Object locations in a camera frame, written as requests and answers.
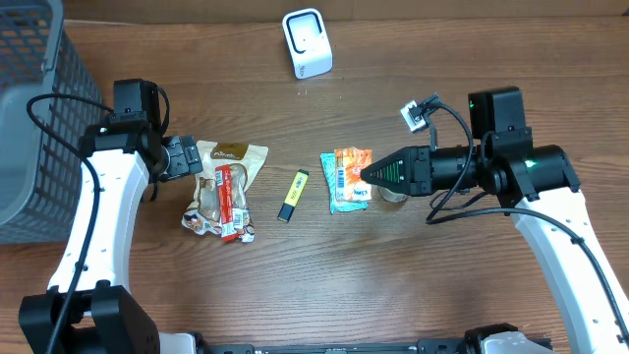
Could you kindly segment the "green lid jar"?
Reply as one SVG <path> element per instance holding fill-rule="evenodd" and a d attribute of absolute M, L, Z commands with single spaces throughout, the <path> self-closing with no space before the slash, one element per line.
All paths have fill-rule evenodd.
<path fill-rule="evenodd" d="M 402 202 L 404 202 L 404 201 L 406 201 L 408 199 L 407 195 L 392 192 L 389 189 L 381 187 L 381 186 L 379 186 L 377 189 L 378 189 L 378 192 L 380 193 L 380 195 L 386 201 L 388 201 L 390 203 L 402 203 Z"/>

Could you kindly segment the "orange snack packet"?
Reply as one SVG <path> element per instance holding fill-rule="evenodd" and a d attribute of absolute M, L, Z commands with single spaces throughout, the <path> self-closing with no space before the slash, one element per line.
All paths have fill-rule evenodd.
<path fill-rule="evenodd" d="M 372 151 L 356 147 L 338 148 L 335 157 L 335 199 L 339 202 L 367 202 L 372 198 L 372 186 L 361 177 L 364 168 L 372 164 Z"/>

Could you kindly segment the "red snack bar wrapper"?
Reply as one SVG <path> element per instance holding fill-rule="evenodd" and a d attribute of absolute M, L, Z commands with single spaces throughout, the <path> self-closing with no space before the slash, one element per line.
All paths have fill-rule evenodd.
<path fill-rule="evenodd" d="M 238 236 L 234 226 L 232 176 L 229 164 L 218 166 L 215 169 L 215 181 L 220 207 L 221 239 L 224 242 L 229 242 Z"/>

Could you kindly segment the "brown cookie bag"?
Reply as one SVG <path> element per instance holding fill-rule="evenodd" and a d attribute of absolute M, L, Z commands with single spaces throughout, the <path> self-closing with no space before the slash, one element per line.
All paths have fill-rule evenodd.
<path fill-rule="evenodd" d="M 256 232 L 246 192 L 262 170 L 269 148 L 208 141 L 197 142 L 197 148 L 202 172 L 195 175 L 193 201 L 182 216 L 182 225 L 224 242 L 253 242 Z"/>

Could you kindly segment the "teal tissue packet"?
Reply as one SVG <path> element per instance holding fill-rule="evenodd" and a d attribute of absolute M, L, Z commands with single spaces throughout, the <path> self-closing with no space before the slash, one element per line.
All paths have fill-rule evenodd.
<path fill-rule="evenodd" d="M 336 171 L 335 171 L 335 156 L 333 152 L 324 152 L 320 155 L 320 161 L 324 174 L 325 181 L 329 192 L 330 213 L 334 214 L 338 212 L 351 212 L 361 209 L 367 209 L 367 202 L 338 202 L 335 198 L 336 192 Z"/>

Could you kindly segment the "yellow highlighter marker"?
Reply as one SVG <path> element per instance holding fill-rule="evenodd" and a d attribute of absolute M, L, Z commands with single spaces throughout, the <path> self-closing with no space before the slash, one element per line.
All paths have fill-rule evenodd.
<path fill-rule="evenodd" d="M 310 173 L 306 170 L 300 169 L 289 188 L 286 198 L 282 204 L 282 207 L 277 215 L 277 218 L 284 222 L 289 222 L 295 207 L 303 194 L 305 186 L 310 177 Z"/>

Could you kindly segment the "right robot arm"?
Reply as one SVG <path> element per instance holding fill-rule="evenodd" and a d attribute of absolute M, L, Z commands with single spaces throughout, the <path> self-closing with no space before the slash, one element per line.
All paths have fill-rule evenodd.
<path fill-rule="evenodd" d="M 461 125 L 464 147 L 403 147 L 365 167 L 362 179 L 394 194 L 434 196 L 428 224 L 488 214 L 510 217 L 536 256 L 575 353 L 628 350 L 628 298 L 591 224 L 581 181 L 557 145 L 536 147 L 516 87 L 472 92 L 470 118 L 434 94 L 400 113 L 411 132 L 436 137 L 431 114 Z"/>

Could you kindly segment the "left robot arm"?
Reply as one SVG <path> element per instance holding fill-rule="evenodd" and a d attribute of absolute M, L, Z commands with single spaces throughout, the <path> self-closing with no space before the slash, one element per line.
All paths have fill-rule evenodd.
<path fill-rule="evenodd" d="M 199 335 L 164 333 L 129 290 L 137 211 L 147 187 L 202 171 L 191 136 L 168 136 L 159 85 L 115 82 L 114 105 L 77 145 L 82 186 L 64 256 L 45 293 L 27 296 L 19 324 L 35 353 L 201 353 Z"/>

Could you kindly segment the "white barcode scanner stand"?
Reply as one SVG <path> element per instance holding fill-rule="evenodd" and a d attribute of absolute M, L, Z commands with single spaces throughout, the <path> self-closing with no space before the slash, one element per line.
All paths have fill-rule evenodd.
<path fill-rule="evenodd" d="M 319 10 L 305 8 L 288 13 L 282 19 L 282 28 L 298 80 L 332 69 L 331 44 Z"/>

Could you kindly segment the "grey plastic mesh basket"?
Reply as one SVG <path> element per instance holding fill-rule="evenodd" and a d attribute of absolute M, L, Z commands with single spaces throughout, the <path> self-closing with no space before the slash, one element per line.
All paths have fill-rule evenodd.
<path fill-rule="evenodd" d="M 71 145 L 99 121 L 101 92 L 64 30 L 59 1 L 1 0 L 1 241 L 64 241 L 81 192 Z"/>

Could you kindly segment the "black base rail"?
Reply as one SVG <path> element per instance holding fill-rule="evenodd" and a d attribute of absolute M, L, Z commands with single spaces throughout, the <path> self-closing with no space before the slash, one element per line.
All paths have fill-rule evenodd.
<path fill-rule="evenodd" d="M 555 353 L 551 340 L 530 340 L 522 333 L 503 332 L 491 353 Z M 464 338 L 424 338 L 416 342 L 253 346 L 252 344 L 209 345 L 199 333 L 159 333 L 159 353 L 215 354 L 429 354 L 481 353 Z"/>

